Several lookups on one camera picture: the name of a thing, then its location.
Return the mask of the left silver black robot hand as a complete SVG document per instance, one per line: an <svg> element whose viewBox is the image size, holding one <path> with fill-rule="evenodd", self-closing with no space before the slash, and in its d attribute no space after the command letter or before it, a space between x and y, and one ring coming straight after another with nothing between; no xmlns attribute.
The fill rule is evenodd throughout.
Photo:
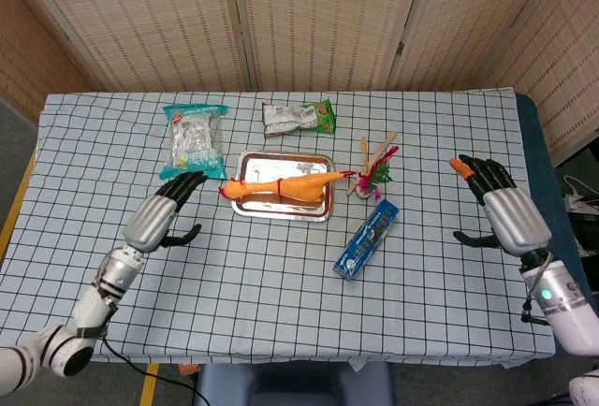
<svg viewBox="0 0 599 406"><path fill-rule="evenodd" d="M127 224L123 233L125 242L145 254L154 252L158 247L189 244L201 230L200 224L194 225L182 236L171 236L169 228L190 195L207 179L202 171L192 171L163 184L142 202Z"/></svg>

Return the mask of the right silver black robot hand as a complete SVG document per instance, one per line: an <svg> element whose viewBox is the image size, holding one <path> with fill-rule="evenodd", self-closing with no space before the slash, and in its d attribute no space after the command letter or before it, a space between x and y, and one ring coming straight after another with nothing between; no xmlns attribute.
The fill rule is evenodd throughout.
<svg viewBox="0 0 599 406"><path fill-rule="evenodd" d="M451 159L449 164L467 182L492 229L490 235L478 238L456 231L454 237L461 244L501 248L516 257L547 248L552 238L547 223L532 198L516 186L503 165L465 154Z"/></svg>

